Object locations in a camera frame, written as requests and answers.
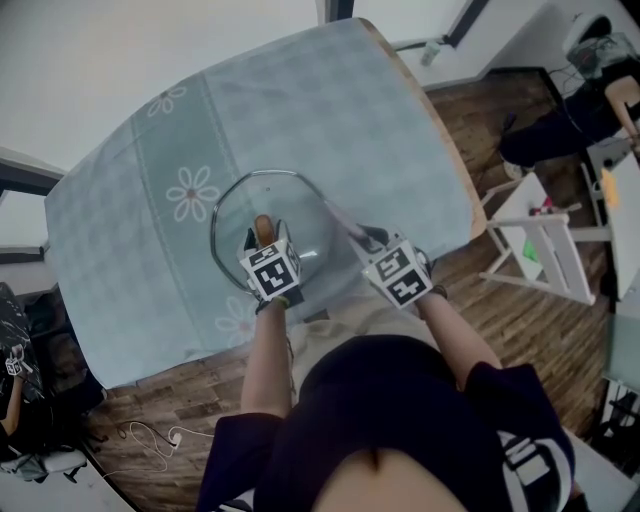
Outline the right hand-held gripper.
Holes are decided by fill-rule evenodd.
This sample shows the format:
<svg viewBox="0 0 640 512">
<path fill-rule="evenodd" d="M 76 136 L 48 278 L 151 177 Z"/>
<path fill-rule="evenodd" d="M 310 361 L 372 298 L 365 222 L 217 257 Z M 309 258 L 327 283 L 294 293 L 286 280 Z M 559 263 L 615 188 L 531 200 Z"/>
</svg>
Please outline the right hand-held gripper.
<svg viewBox="0 0 640 512">
<path fill-rule="evenodd" d="M 433 290 L 427 255 L 406 237 L 381 227 L 363 225 L 364 232 L 347 232 L 359 260 L 365 260 L 364 278 L 396 308 L 405 308 Z M 370 238 L 388 243 L 374 254 Z"/>
</svg>

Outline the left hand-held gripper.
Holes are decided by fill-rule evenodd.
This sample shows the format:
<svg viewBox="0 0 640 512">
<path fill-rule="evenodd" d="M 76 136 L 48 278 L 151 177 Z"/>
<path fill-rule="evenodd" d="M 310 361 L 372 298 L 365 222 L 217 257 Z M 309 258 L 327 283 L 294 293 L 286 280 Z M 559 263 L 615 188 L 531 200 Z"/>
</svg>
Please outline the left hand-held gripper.
<svg viewBox="0 0 640 512">
<path fill-rule="evenodd" d="M 283 219 L 277 221 L 276 237 L 274 243 L 258 248 L 255 232 L 249 228 L 239 259 L 250 290 L 263 301 L 284 296 L 301 284 L 301 262 Z"/>
</svg>

